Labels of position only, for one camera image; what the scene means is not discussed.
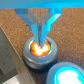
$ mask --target speckled tabletop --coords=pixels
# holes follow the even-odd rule
[[[31,10],[38,14],[38,21],[41,23],[41,17],[48,9]],[[33,36],[26,23],[15,14],[14,9],[4,9],[0,11],[0,25],[23,59],[23,45]],[[64,8],[48,36],[58,44],[58,62],[73,62],[84,69],[84,8]],[[37,84],[44,84],[47,73],[30,72]]]

